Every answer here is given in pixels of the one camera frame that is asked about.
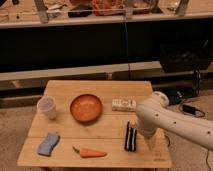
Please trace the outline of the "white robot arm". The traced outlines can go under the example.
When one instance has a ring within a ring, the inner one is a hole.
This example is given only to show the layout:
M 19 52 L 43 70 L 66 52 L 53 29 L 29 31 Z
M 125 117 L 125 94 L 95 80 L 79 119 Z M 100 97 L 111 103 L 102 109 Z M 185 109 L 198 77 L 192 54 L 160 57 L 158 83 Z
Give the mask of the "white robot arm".
M 137 126 L 141 135 L 151 138 L 158 128 L 213 151 L 213 121 L 181 115 L 167 109 L 168 97 L 155 91 L 135 108 Z

